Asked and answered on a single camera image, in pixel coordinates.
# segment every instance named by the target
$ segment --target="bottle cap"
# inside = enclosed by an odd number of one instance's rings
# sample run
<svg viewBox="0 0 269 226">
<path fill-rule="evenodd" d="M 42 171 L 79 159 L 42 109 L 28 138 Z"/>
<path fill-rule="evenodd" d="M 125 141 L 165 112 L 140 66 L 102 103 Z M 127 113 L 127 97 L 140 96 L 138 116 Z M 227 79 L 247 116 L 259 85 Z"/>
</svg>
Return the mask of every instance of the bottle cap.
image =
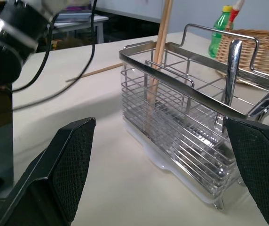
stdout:
<svg viewBox="0 0 269 226">
<path fill-rule="evenodd" d="M 222 11 L 223 11 L 224 13 L 230 13 L 230 12 L 232 11 L 232 9 L 233 9 L 232 6 L 227 5 L 227 6 L 224 6 L 224 7 L 223 7 Z"/>
</svg>

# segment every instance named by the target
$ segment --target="green plastic bottle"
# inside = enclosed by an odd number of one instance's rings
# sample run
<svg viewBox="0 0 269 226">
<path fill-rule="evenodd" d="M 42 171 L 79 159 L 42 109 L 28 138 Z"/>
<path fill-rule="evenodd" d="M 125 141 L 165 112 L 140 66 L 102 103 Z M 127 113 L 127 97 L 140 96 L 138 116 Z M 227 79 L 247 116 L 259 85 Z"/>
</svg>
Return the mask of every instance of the green plastic bottle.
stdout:
<svg viewBox="0 0 269 226">
<path fill-rule="evenodd" d="M 232 6 L 224 6 L 223 7 L 222 15 L 218 18 L 218 20 L 214 24 L 214 29 L 220 30 L 220 31 L 225 30 L 225 28 L 228 24 L 228 21 L 229 21 L 229 16 L 230 16 L 231 11 L 232 11 Z M 213 32 L 212 42 L 209 46 L 209 55 L 213 58 L 216 57 L 221 38 L 222 38 L 221 34 Z"/>
</svg>

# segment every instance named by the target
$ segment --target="wooden chopstick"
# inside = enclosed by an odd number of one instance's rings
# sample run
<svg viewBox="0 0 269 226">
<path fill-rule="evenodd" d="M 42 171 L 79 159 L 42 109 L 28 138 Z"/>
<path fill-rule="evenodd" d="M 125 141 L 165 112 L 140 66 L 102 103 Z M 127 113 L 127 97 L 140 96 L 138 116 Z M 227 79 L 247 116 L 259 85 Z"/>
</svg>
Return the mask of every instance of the wooden chopstick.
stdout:
<svg viewBox="0 0 269 226">
<path fill-rule="evenodd" d="M 162 19 L 161 19 L 161 24 L 159 27 L 159 32 L 158 32 L 158 40 L 156 44 L 155 56 L 153 59 L 153 62 L 159 65 L 162 64 L 162 60 L 163 60 L 172 5 L 173 5 L 173 0 L 165 1 L 164 11 L 163 11 Z M 151 107 L 154 107 L 155 99 L 156 99 L 156 96 L 154 94 L 156 94 L 158 91 L 158 80 L 151 78 L 149 82 L 149 86 L 150 87 L 149 87 L 149 92 L 147 94 L 147 101 L 149 102 Z"/>
<path fill-rule="evenodd" d="M 98 73 L 101 73 L 101 72 L 105 72 L 105 71 L 108 71 L 108 70 L 111 70 L 111 69 L 114 69 L 114 68 L 117 68 L 117 67 L 121 67 L 121 66 L 123 66 L 123 63 L 112 65 L 112 66 L 105 67 L 105 68 L 102 68 L 102 69 L 99 69 L 99 70 L 96 70 L 96 71 L 93 71 L 93 72 L 90 72 L 90 73 L 83 74 L 80 78 L 85 78 L 85 77 L 88 77 L 88 76 L 91 76 L 91 75 L 94 75 L 94 74 L 98 74 Z M 75 81 L 75 80 L 76 80 L 76 78 L 73 78 L 73 79 L 69 79 L 69 80 L 67 80 L 65 82 L 70 82 L 70 81 Z"/>
</svg>

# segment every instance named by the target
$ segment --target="wicker basket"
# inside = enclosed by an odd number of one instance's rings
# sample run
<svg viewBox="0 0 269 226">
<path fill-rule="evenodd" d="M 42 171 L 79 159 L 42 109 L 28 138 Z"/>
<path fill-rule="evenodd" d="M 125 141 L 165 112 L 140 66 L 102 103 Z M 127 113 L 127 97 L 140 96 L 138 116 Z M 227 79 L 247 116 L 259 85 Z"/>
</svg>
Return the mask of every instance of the wicker basket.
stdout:
<svg viewBox="0 0 269 226">
<path fill-rule="evenodd" d="M 243 34 L 256 37 L 260 41 L 259 50 L 254 62 L 254 68 L 257 71 L 269 74 L 269 31 L 261 30 L 233 30 L 232 33 Z M 229 45 L 234 38 L 223 35 L 220 46 L 216 55 L 216 60 L 226 63 L 228 59 Z M 250 62 L 255 48 L 255 43 L 249 40 L 242 40 L 243 48 L 241 52 L 240 65 L 241 69 L 250 71 Z"/>
</svg>

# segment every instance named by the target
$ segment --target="table surface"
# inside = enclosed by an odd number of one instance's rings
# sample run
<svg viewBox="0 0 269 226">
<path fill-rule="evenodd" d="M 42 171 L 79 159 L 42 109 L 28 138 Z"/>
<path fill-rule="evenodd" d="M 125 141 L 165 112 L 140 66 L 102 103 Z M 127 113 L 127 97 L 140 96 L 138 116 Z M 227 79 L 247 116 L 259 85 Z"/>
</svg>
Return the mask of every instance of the table surface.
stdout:
<svg viewBox="0 0 269 226">
<path fill-rule="evenodd" d="M 102 21 L 106 21 L 108 20 L 107 16 L 95 16 L 94 17 L 94 22 L 102 22 Z M 89 22 L 71 22 L 71 23 L 55 23 L 55 26 L 57 28 L 63 28 L 63 27 L 68 27 L 68 26 L 75 26 L 75 25 L 79 25 L 79 24 L 88 24 Z"/>
<path fill-rule="evenodd" d="M 182 33 L 168 35 L 180 42 Z M 104 43 L 96 46 L 88 72 L 120 62 L 125 45 L 156 37 Z M 207 56 L 210 41 L 189 33 L 185 49 Z M 38 81 L 14 94 L 14 106 L 44 98 L 62 89 L 86 64 L 91 46 L 53 51 Z M 15 88 L 35 75 L 44 54 L 33 55 L 23 68 Z M 225 199 L 221 213 L 202 203 L 173 174 L 149 161 L 142 146 L 129 135 L 121 113 L 120 68 L 80 80 L 60 97 L 14 113 L 15 181 L 29 163 L 47 147 L 62 126 L 94 116 L 97 119 L 87 182 L 73 226 L 267 226 L 246 188 L 242 195 Z"/>
</svg>

